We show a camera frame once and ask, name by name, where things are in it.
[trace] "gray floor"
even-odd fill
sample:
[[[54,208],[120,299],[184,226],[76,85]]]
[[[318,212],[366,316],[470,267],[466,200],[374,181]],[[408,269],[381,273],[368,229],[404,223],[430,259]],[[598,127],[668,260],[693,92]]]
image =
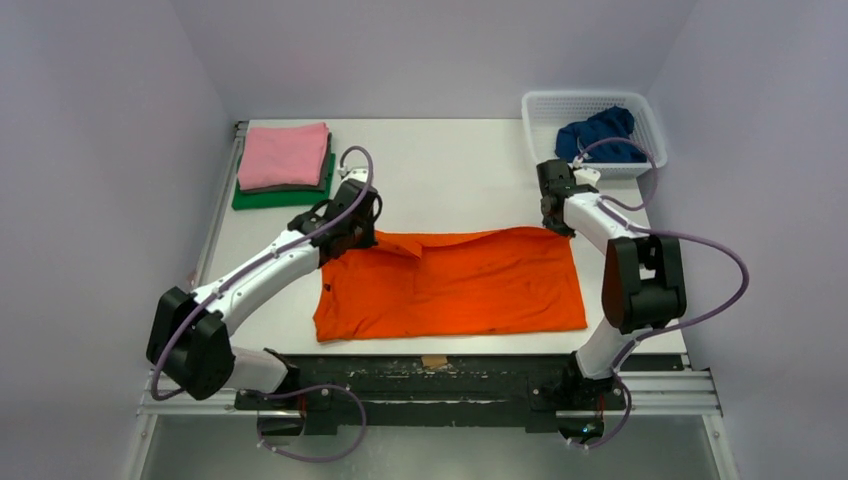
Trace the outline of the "gray floor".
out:
[[[609,419],[609,425],[617,418]],[[326,455],[348,445],[337,437],[304,437],[290,449]],[[505,428],[369,427],[350,456],[298,463],[256,448],[255,417],[160,417],[145,479],[717,479],[700,417],[635,417],[618,438],[589,454],[566,450],[558,434]]]

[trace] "orange shirt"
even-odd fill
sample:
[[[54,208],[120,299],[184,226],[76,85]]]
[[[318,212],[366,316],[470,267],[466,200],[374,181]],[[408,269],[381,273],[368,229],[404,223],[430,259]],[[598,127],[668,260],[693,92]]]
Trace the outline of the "orange shirt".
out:
[[[377,242],[321,268],[319,342],[586,328],[569,238],[520,227]]]

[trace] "white wall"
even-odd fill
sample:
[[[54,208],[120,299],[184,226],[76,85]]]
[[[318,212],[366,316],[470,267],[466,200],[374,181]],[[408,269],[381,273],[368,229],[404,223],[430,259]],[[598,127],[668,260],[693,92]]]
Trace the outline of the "white wall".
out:
[[[748,261],[740,304],[686,335],[746,479],[844,478],[848,4],[702,0],[650,89],[670,160],[655,225]],[[738,274],[687,249],[691,312]]]
[[[528,90],[647,91],[695,0],[173,3],[237,118],[517,118]]]
[[[231,124],[165,0],[0,4],[0,468],[117,478]]]

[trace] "folded cloth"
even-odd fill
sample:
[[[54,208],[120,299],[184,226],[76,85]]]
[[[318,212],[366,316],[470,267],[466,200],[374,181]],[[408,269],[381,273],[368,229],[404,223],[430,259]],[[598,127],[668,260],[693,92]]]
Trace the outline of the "folded cloth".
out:
[[[328,133],[323,122],[294,128],[249,129],[238,171],[239,183],[245,190],[282,184],[318,185]]]
[[[330,189],[333,184],[333,167],[336,164],[336,156],[330,154],[329,169],[326,177],[326,187],[321,192],[297,191],[297,192],[269,192],[269,193],[244,193],[241,185],[236,181],[233,192],[233,210],[251,210],[256,208],[291,207],[300,205],[315,205],[321,200],[330,198]]]
[[[567,237],[520,227],[377,242],[321,267],[319,342],[586,328]]]
[[[270,192],[323,192],[327,189],[327,182],[333,177],[332,172],[330,171],[330,145],[332,144],[332,138],[332,133],[327,135],[327,151],[324,152],[324,160],[321,162],[321,177],[318,180],[318,185],[273,185],[270,187],[254,188],[252,190],[242,190],[242,192],[249,194]]]
[[[566,125],[557,132],[556,149],[558,158],[574,160],[583,148],[610,137],[630,138],[635,121],[626,108],[610,107],[582,122]],[[611,142],[592,149],[587,163],[639,163],[648,158],[636,147],[622,142]]]

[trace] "plastic laundry basket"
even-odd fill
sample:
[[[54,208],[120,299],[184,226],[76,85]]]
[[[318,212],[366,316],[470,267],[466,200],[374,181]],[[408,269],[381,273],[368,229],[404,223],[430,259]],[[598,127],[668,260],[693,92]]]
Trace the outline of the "plastic laundry basket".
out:
[[[591,90],[529,92],[524,95],[521,118],[534,161],[538,164],[556,158],[554,149],[560,128],[571,122],[586,120],[612,106],[630,110],[635,119],[630,139],[648,149],[658,167],[665,165],[665,141],[645,97],[638,93]],[[586,165],[600,171],[601,178],[636,178],[651,169],[647,162],[591,163],[589,160]]]

